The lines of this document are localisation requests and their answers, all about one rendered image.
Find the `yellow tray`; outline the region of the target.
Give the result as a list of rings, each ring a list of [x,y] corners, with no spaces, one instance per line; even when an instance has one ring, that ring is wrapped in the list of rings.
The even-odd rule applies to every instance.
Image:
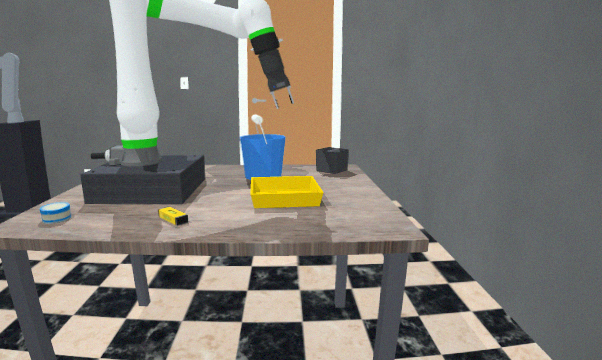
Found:
[[[313,176],[251,177],[254,208],[320,206],[322,196]]]

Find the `yellow pocket level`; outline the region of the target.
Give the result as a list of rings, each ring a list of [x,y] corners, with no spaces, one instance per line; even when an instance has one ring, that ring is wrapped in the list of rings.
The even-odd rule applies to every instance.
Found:
[[[171,207],[158,209],[158,216],[176,226],[188,223],[188,215]]]

